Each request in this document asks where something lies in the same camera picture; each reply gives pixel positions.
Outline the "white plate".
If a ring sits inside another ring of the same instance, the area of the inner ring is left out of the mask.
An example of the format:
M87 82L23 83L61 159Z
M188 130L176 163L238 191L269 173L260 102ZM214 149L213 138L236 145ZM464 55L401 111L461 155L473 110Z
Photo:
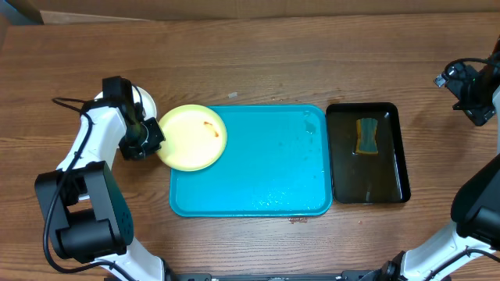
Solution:
M132 84L132 91L134 97L135 111L137 122L143 122L149 118L157 117L157 108L152 96L143 88ZM91 100L90 105L86 106L89 114L96 116L117 116L123 122L127 122L120 110L116 105L112 105L111 100L106 100L103 98L103 93L99 93L93 100Z

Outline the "yellow plate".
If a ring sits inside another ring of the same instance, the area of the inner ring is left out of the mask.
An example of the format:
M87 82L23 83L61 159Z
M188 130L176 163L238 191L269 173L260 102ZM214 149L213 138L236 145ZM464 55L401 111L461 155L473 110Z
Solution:
M172 169L194 172L204 169L223 154L227 128L221 117L202 105L182 105L159 121L165 137L157 155Z

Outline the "green yellow sponge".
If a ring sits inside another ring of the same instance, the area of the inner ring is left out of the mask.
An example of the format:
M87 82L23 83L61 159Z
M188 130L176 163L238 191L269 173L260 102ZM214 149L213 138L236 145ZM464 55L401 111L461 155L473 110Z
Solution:
M378 121L373 118L362 118L356 120L356 146L357 155L377 155L377 125Z

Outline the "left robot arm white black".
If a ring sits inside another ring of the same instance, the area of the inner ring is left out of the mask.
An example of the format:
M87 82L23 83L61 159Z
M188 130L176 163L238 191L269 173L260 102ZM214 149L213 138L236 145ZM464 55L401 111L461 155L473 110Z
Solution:
M80 130L70 152L34 183L47 262L64 274L103 267L119 280L173 280L165 261L135 238L112 173L118 151L126 160L142 160L159 149L164 137L154 103L101 98L77 111Z

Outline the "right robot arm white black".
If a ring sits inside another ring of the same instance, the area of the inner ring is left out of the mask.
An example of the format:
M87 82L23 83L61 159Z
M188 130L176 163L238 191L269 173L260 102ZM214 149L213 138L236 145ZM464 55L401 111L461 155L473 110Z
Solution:
M458 99L453 106L476 125L499 113L499 60L481 59L483 69L472 68L474 58L450 62L435 79ZM481 256L499 258L499 158L494 157L456 194L451 222L419 247L399 253L364 280L448 280L451 273Z

